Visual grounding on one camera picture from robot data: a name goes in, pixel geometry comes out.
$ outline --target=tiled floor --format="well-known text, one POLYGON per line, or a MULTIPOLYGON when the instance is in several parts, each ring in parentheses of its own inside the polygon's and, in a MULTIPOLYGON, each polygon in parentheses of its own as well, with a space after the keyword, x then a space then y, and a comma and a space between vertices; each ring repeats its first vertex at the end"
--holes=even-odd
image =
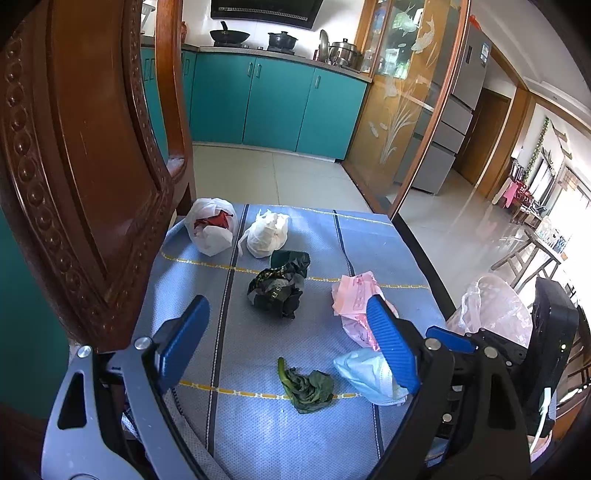
MULTIPOLYGON (((194 145, 193 151, 197 194, 201 197, 371 211, 340 164, 244 148, 194 145)), ((526 239, 522 227, 510 223, 505 211, 473 192, 472 185, 454 170, 437 196, 411 190, 401 214, 456 306, 471 282, 526 239)), ((545 260, 544 254, 538 255, 530 271, 545 260)), ((496 273, 507 281, 514 278, 508 266, 496 273)), ((566 282, 562 272, 555 279, 566 282)), ((533 295, 531 282, 521 298, 529 305, 533 295)))
POLYGON ((371 212, 338 163, 244 148, 194 145, 197 194, 229 202, 371 212))
MULTIPOLYGON (((394 198, 395 191, 389 195, 394 198)), ((468 285, 490 271, 491 265, 527 240, 522 226, 510 222, 509 214, 492 205, 460 174, 452 170, 438 195, 411 190, 402 205, 401 216, 425 250, 456 306, 468 285)), ((524 251, 527 255, 531 249, 524 251)), ((539 252, 525 273, 527 278, 546 259, 539 252)), ((507 282, 515 278, 504 265, 495 271, 507 282)), ((555 277, 568 280, 560 269, 555 277)), ((535 282, 523 288, 520 297, 532 303, 535 282)))

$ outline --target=refrigerator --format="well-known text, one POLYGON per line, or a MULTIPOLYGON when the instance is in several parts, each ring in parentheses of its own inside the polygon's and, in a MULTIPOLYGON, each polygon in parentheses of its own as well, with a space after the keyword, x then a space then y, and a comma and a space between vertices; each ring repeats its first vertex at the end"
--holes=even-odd
MULTIPOLYGON (((451 55, 456 30, 457 19, 455 25, 452 22, 446 28, 441 46, 442 52, 448 52, 451 55)), ((484 84, 491 48, 490 39, 474 25, 469 24, 466 44, 460 54, 461 63, 454 79, 452 94, 447 100, 441 121, 435 130, 433 142, 429 146, 425 159, 413 181, 413 188, 434 194, 437 194, 441 189, 470 126, 484 84)), ((431 90, 425 101, 431 107, 435 105, 439 97, 441 84, 449 63, 445 60, 442 58, 437 64, 431 90)), ((431 112, 423 108, 413 137, 394 177, 395 182, 402 183, 404 180, 430 119, 431 112)))

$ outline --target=stainless steel pot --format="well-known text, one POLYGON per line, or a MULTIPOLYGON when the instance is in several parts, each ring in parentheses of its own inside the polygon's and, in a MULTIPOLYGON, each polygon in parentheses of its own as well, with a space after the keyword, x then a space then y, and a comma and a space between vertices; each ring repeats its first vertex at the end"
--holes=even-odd
POLYGON ((333 42, 329 48, 328 63, 341 67, 359 70, 363 57, 357 46, 349 43, 346 38, 342 42, 333 42))

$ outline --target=ceiling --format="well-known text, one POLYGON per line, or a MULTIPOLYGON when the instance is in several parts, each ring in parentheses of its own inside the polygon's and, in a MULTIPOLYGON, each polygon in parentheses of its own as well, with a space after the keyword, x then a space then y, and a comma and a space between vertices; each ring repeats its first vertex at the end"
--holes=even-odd
POLYGON ((528 0, 472 0, 482 31, 528 88, 591 127, 591 91, 566 46, 528 0))

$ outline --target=metal screw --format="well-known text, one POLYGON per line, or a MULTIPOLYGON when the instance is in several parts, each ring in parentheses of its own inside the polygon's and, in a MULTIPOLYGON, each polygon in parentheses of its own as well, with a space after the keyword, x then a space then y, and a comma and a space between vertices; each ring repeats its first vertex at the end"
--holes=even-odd
POLYGON ((134 343, 134 347, 138 350, 146 350, 150 345, 152 345, 150 337, 139 337, 134 343))
POLYGON ((92 347, 90 345, 83 345, 78 349, 78 356, 80 358, 86 358, 92 353, 92 347))
POLYGON ((496 348, 493 348, 491 346, 488 346, 484 349, 484 354, 488 357, 488 358, 496 358, 499 355, 499 352, 496 351, 496 348))
POLYGON ((425 346, 429 350, 439 350, 441 348, 441 342, 436 338, 428 338, 425 340, 425 346))

